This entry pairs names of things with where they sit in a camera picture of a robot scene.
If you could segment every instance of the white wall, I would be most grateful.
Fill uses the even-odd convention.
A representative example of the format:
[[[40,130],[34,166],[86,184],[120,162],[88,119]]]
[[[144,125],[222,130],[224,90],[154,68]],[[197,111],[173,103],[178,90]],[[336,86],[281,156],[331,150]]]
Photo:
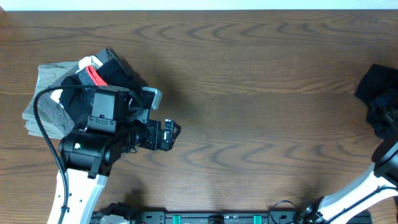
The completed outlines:
[[[5,11],[398,9],[398,0],[0,0]]]

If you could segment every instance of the green connector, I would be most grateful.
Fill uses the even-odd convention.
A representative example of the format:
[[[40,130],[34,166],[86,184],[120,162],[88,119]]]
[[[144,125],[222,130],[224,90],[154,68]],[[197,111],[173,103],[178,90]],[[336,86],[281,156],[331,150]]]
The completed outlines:
[[[173,224],[181,224],[181,215],[174,215],[173,216]]]
[[[260,215],[253,216],[253,224],[261,224],[261,223],[262,223],[262,217]]]

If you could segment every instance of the gray cloth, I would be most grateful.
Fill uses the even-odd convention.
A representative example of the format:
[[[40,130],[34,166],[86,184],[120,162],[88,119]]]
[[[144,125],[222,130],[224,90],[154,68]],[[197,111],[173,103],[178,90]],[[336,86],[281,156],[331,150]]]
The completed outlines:
[[[115,58],[115,55],[108,49],[100,51],[95,56],[102,63]],[[60,86],[66,77],[74,75],[78,69],[78,62],[59,62],[39,66],[39,77],[33,99],[22,114],[22,118],[27,120],[25,127],[29,130],[30,135],[42,136],[33,114],[33,102],[36,94],[43,89]],[[73,129],[75,123],[69,114],[50,96],[51,92],[40,97],[39,116],[49,137],[62,139]]]
[[[77,64],[78,62],[59,62],[44,64],[38,67],[39,75],[37,77],[36,89],[33,98],[22,113],[22,118],[26,120],[25,127],[28,129],[30,135],[42,136],[33,113],[33,102],[36,95],[40,91],[48,88],[55,79],[62,77],[69,70],[76,67]],[[43,95],[39,100],[38,109],[40,120],[42,121],[43,126],[50,138],[61,139],[64,137],[64,132],[61,131],[57,125],[53,124],[52,119],[49,117],[49,114],[51,113],[45,113],[43,110],[43,108],[46,107],[45,104],[43,104],[43,99],[45,96],[46,95]]]

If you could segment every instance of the wood grain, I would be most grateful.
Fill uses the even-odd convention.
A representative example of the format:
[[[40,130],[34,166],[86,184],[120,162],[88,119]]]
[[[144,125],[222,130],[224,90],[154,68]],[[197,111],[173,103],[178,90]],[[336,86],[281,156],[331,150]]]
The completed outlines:
[[[8,12],[0,22],[0,223],[45,223],[56,166],[21,119],[42,63],[112,47],[164,94],[170,152],[113,168],[111,202],[178,210],[304,205],[360,175],[380,143],[353,93],[372,63],[398,67],[395,11]],[[375,223],[396,223],[392,199]]]

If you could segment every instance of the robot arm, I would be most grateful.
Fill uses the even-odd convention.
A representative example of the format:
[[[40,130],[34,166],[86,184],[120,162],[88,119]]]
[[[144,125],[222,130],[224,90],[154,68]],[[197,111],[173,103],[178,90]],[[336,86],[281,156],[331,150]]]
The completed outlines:
[[[67,169],[69,188],[69,210],[63,218],[63,223],[89,223],[98,197],[105,187],[108,177],[97,175],[95,179],[87,178],[87,172]],[[58,172],[57,189],[54,204],[48,224],[58,223],[63,205],[63,184],[61,174]]]
[[[347,223],[359,212],[398,195],[398,135],[374,151],[365,173],[339,192],[318,199],[298,217],[304,223]]]
[[[87,130],[74,129],[60,142],[69,192],[62,223],[89,224],[112,165],[122,153],[134,153],[136,146],[153,151],[171,150],[181,127],[167,119],[164,129],[161,129],[160,121],[148,119],[150,109],[158,107],[160,97],[161,93],[153,88],[132,93],[117,86],[98,87]],[[63,181],[58,172],[48,224],[58,223],[64,202],[63,192]]]

